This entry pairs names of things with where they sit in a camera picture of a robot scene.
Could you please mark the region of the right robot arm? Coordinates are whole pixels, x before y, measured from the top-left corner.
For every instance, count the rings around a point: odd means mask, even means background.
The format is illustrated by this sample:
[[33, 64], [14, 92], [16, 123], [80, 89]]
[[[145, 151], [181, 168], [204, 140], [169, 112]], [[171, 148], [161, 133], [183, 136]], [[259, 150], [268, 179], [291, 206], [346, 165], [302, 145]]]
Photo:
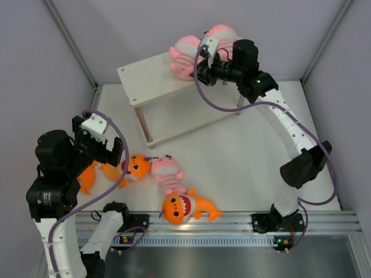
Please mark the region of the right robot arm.
[[279, 169], [281, 191], [268, 213], [252, 215], [252, 227], [258, 233], [289, 231], [303, 219], [298, 210], [304, 185], [323, 170], [332, 146], [320, 142], [292, 114], [274, 78], [260, 70], [259, 50], [253, 41], [235, 41], [226, 61], [220, 58], [217, 47], [217, 39], [206, 36], [201, 40], [190, 75], [199, 92], [201, 84], [236, 84], [241, 97], [257, 108], [281, 139], [290, 157]]

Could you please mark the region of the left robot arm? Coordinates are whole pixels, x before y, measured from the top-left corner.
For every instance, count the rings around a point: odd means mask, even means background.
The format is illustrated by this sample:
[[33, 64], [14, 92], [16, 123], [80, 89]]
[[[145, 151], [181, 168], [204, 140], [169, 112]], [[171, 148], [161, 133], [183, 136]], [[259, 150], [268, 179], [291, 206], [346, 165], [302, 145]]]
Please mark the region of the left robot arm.
[[106, 204], [98, 226], [80, 248], [76, 214], [109, 195], [120, 182], [78, 206], [78, 177], [94, 161], [118, 166], [121, 156], [129, 155], [128, 145], [112, 119], [96, 110], [74, 117], [72, 130], [74, 137], [64, 130], [52, 130], [38, 139], [38, 175], [26, 200], [43, 242], [49, 277], [104, 277], [105, 258], [114, 236], [130, 227], [131, 217], [126, 204]]

